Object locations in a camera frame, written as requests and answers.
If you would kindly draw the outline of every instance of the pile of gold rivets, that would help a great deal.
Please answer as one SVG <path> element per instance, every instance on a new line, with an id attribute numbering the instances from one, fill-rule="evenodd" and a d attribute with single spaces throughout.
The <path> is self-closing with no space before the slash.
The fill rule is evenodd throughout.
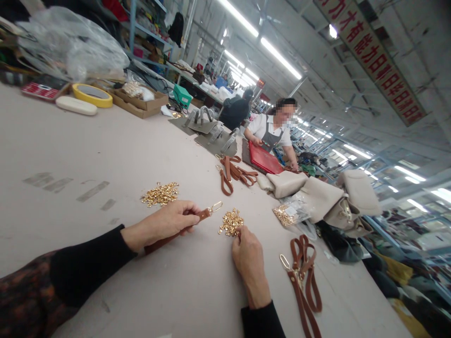
<path id="1" fill-rule="evenodd" d="M 171 203 L 177 199 L 178 183 L 172 182 L 167 185 L 160 185 L 160 182 L 157 182 L 156 188 L 149 190 L 144 196 L 141 197 L 142 203 L 147 203 L 147 207 L 152 207 L 156 204 L 166 205 Z"/>
<path id="2" fill-rule="evenodd" d="M 293 225 L 296 221 L 295 216 L 290 216 L 285 212 L 285 209 L 287 208 L 287 205 L 282 204 L 280 207 L 274 208 L 272 210 L 283 226 Z"/>
<path id="3" fill-rule="evenodd" d="M 235 237 L 237 235 L 236 228 L 244 225 L 244 220 L 240 217 L 240 211 L 233 208 L 232 212 L 227 211 L 222 218 L 223 224 L 220 226 L 218 235 L 225 230 L 226 236 Z"/>

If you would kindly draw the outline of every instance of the gray apron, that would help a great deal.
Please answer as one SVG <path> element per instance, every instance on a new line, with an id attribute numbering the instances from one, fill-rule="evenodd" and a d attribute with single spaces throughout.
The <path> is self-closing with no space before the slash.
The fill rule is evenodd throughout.
<path id="1" fill-rule="evenodd" d="M 282 135 L 283 135 L 283 130 L 280 133 L 280 136 L 275 136 L 272 135 L 269 131 L 268 131 L 268 116 L 266 116 L 266 133 L 264 134 L 264 136 L 262 137 L 262 141 L 263 141 L 263 145 L 262 148 L 264 150 L 266 150 L 267 152 L 271 152 L 274 147 L 280 142 L 280 140 L 282 139 Z"/>

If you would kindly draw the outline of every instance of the green container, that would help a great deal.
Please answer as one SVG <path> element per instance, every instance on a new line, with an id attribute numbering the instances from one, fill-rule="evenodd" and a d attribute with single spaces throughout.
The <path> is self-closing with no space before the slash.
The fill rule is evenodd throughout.
<path id="1" fill-rule="evenodd" d="M 188 94 L 188 91 L 185 88 L 176 84 L 174 85 L 174 99 L 184 108 L 188 108 L 193 97 Z"/>

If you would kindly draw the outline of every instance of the black sleeve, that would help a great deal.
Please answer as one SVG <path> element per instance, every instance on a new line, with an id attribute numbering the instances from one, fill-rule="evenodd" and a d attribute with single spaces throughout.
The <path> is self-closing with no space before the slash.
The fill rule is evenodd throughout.
<path id="1" fill-rule="evenodd" d="M 257 310 L 251 310 L 249 307 L 242 308 L 241 317 L 246 338 L 285 338 L 273 302 Z"/>
<path id="2" fill-rule="evenodd" d="M 124 226 L 55 253 L 50 280 L 56 295 L 70 307 L 80 307 L 89 296 L 121 267 L 136 257 L 121 235 Z"/>

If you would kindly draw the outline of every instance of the masking tape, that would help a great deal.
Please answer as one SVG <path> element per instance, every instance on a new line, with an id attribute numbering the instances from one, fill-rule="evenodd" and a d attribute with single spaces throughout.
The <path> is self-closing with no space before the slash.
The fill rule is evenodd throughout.
<path id="1" fill-rule="evenodd" d="M 72 85 L 74 96 L 82 101 L 92 103 L 99 108 L 110 108 L 113 106 L 113 98 L 102 89 L 87 84 Z"/>

